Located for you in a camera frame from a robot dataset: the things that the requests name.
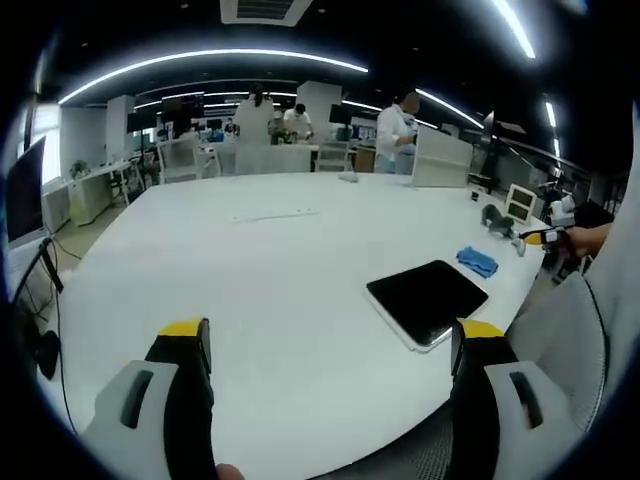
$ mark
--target white desk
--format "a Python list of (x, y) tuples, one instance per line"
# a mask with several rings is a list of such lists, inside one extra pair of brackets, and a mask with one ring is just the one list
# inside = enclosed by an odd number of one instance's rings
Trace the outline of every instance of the white desk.
[[(449, 397), (450, 341), (409, 351), (365, 284), (444, 259), (489, 293), (477, 318), (504, 330), (543, 252), (529, 247), (520, 258), (481, 226), (489, 197), (474, 203), (465, 190), (408, 181), (312, 173), (149, 189), (96, 241), (60, 297), (76, 427), (162, 327), (198, 315), (211, 320), (215, 458), (247, 480), (332, 471), (423, 421)], [(493, 277), (456, 263), (468, 245), (498, 261)]]

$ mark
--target monitor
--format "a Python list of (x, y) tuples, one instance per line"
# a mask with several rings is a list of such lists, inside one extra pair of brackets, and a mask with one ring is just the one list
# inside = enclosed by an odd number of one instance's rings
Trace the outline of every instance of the monitor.
[(46, 137), (24, 152), (5, 181), (7, 236), (10, 247), (32, 232), (43, 231), (42, 159)]
[(155, 128), (158, 120), (156, 112), (136, 112), (127, 116), (127, 133), (141, 132), (147, 128)]
[(214, 120), (207, 120), (207, 127), (211, 130), (220, 130), (222, 128), (222, 120), (216, 118)]
[(342, 125), (351, 124), (351, 114), (342, 105), (331, 105), (331, 113), (329, 115), (330, 123), (340, 123)]

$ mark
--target small device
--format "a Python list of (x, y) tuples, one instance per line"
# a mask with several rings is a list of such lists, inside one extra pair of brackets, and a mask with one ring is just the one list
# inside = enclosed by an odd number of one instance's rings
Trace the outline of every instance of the small device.
[(367, 284), (374, 306), (410, 350), (426, 352), (447, 338), (458, 318), (489, 296), (442, 260)]
[(505, 215), (517, 222), (528, 224), (537, 198), (535, 193), (512, 183), (505, 202)]
[(554, 227), (572, 227), (576, 223), (573, 211), (576, 204), (573, 197), (569, 194), (561, 200), (551, 202), (551, 225)]

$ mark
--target person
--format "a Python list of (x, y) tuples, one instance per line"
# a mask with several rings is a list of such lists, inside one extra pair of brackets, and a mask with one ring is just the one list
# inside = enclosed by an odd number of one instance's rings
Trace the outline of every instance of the person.
[(233, 118), (227, 118), (227, 124), (224, 126), (224, 133), (233, 133)]
[[(609, 235), (611, 225), (611, 223), (607, 223), (595, 228), (573, 227), (568, 229), (569, 240), (576, 256), (582, 258), (586, 255), (597, 255)], [(566, 247), (561, 245), (561, 249), (563, 255), (569, 257)]]
[(288, 132), (296, 135), (298, 139), (306, 140), (314, 135), (307, 107), (302, 103), (284, 112), (284, 126)]
[(417, 137), (414, 115), (418, 110), (418, 93), (414, 89), (400, 87), (393, 104), (380, 112), (376, 139), (376, 172), (411, 173), (406, 165), (413, 165)]
[(233, 117), (238, 143), (269, 145), (269, 122), (273, 116), (273, 102), (264, 97), (262, 85), (254, 84), (251, 95), (238, 105)]

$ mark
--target chair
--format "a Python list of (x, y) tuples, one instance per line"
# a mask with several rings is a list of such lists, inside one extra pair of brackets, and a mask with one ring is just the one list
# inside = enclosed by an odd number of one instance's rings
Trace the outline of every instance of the chair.
[(348, 172), (352, 170), (349, 160), (350, 142), (325, 142), (320, 145), (315, 171)]
[(158, 142), (160, 184), (198, 180), (204, 168), (198, 167), (200, 155), (197, 138)]

